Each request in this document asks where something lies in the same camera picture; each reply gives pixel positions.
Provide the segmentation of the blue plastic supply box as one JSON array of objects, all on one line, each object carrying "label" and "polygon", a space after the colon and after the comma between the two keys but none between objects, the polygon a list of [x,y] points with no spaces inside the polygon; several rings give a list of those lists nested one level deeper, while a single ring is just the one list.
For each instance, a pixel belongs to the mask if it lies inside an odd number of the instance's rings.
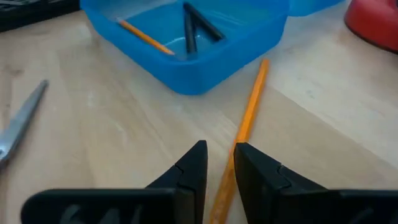
[{"label": "blue plastic supply box", "polygon": [[[93,27],[171,90],[200,95],[276,46],[289,16],[307,16],[343,0],[80,0]],[[226,37],[196,33],[187,54],[184,2],[192,4]],[[124,19],[174,55],[165,54],[121,27]]]}]

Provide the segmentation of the black-handled scissors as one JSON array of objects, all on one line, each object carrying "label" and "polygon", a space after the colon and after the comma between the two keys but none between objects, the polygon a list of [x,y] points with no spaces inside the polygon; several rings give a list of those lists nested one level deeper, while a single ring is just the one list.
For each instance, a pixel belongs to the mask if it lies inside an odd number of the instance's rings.
[{"label": "black-handled scissors", "polygon": [[10,120],[9,126],[0,134],[0,168],[5,165],[18,148],[48,85],[48,80],[42,80],[38,84],[16,115]]}]

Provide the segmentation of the orange pencil with eraser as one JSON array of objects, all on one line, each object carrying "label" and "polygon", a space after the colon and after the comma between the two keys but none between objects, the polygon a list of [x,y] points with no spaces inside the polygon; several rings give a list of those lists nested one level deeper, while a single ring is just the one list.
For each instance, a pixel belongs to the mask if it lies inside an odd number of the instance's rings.
[{"label": "orange pencil with eraser", "polygon": [[168,49],[166,46],[162,45],[160,42],[156,41],[149,35],[145,34],[143,31],[139,30],[137,27],[134,27],[132,24],[128,23],[124,19],[117,18],[118,24],[123,27],[124,29],[128,30],[129,32],[133,33],[136,35],[138,38],[143,40],[144,42],[148,43],[149,45],[153,46],[157,50],[169,54],[169,55],[174,55],[175,53]]},{"label": "orange pencil with eraser", "polygon": [[224,168],[221,182],[213,203],[209,224],[225,224],[228,216],[228,211],[233,201],[236,190],[236,178],[234,173],[234,150],[237,143],[247,142],[251,136],[253,124],[257,116],[257,109],[261,99],[263,89],[266,84],[267,74],[269,72],[270,60],[263,59],[256,80],[253,84],[251,94],[248,98],[245,112],[241,119],[237,135],[234,139],[233,145],[229,150],[229,157]]}]

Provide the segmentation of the red desk lamp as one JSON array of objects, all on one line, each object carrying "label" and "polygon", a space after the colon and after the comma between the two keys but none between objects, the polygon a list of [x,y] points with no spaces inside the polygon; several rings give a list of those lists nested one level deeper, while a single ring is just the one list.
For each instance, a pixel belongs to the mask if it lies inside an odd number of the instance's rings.
[{"label": "red desk lamp", "polygon": [[398,55],[398,0],[351,0],[344,22],[359,38]]}]

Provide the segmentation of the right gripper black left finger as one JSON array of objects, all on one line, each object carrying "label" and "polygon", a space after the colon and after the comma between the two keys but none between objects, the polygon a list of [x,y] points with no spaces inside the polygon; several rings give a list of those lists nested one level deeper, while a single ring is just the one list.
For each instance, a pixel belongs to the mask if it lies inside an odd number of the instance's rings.
[{"label": "right gripper black left finger", "polygon": [[208,148],[198,141],[147,187],[48,189],[28,198],[22,224],[202,224]]}]

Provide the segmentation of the black aluminium table frame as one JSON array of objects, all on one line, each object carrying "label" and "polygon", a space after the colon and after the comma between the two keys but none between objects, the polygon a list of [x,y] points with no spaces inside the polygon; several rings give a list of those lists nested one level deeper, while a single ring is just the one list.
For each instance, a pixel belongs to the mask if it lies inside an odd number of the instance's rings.
[{"label": "black aluminium table frame", "polygon": [[80,10],[80,0],[0,0],[0,32]]}]

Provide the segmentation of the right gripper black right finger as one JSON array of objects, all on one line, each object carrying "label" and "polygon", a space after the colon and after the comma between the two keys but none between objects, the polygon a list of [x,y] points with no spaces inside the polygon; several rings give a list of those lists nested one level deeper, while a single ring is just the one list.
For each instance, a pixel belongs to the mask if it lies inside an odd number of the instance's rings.
[{"label": "right gripper black right finger", "polygon": [[246,142],[234,170],[248,224],[398,224],[398,190],[327,189]]}]

